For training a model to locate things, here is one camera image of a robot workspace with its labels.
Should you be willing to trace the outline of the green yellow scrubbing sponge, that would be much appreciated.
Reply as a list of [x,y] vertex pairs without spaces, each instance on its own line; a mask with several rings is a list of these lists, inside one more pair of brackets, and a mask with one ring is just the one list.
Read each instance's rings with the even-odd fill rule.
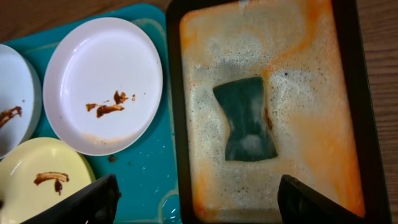
[[229,124],[227,161],[256,162],[278,156],[271,129],[264,121],[264,86],[261,77],[218,85],[213,94]]

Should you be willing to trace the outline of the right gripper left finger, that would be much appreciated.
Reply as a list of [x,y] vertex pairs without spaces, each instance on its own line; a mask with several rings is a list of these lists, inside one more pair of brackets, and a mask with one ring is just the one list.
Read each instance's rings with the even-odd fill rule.
[[112,224],[120,197],[116,176],[108,174],[22,224]]

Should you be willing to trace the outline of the light green plate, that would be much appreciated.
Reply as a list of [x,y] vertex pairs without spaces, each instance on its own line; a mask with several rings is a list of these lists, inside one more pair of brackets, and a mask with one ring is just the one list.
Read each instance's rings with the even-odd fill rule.
[[63,141],[28,140],[1,161],[1,223],[22,223],[93,181],[87,160]]

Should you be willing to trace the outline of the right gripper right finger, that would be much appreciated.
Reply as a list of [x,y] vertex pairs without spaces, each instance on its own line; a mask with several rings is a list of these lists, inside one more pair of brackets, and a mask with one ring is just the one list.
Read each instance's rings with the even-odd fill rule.
[[363,219],[291,175],[281,177],[277,193],[284,224],[362,223]]

